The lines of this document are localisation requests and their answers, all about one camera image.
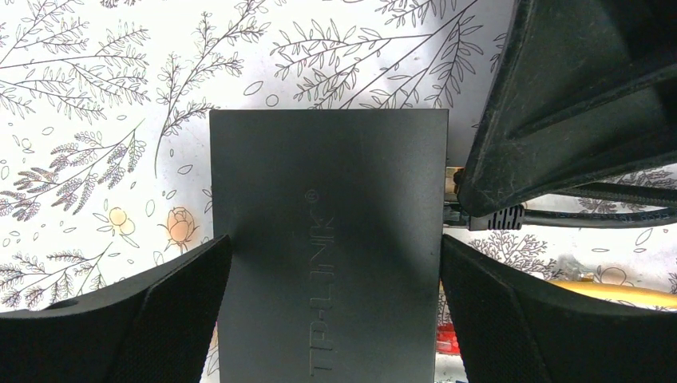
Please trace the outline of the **black network switch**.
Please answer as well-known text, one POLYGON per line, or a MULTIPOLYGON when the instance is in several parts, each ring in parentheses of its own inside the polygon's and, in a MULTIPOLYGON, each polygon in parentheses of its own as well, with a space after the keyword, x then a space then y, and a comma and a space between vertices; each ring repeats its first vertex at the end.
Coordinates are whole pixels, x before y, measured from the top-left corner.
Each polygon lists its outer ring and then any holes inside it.
POLYGON ((223 382, 431 382, 448 114, 215 110, 223 382))

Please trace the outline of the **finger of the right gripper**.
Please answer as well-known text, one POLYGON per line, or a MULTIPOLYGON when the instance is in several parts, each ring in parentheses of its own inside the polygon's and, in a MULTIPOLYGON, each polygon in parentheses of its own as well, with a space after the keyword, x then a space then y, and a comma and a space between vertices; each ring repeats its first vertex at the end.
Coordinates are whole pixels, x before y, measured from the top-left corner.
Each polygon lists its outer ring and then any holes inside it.
POLYGON ((675 2, 516 2, 461 206, 488 215, 675 161, 675 2))

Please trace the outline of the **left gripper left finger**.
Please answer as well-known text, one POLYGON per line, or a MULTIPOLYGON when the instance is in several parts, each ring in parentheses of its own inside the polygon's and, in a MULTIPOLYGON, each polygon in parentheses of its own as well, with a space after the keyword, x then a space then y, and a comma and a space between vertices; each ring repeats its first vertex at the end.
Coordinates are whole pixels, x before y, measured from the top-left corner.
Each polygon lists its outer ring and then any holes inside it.
POLYGON ((2 314, 2 381, 198 382, 231 263, 223 235, 92 293, 2 314))

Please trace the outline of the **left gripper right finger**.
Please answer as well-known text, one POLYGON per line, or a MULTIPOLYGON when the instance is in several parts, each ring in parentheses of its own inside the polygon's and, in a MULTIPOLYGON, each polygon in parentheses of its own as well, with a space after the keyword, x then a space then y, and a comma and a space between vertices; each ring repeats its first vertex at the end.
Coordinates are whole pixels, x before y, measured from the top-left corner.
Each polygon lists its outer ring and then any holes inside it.
POLYGON ((562 289, 444 235, 441 281, 471 382, 673 382, 676 316, 562 289))

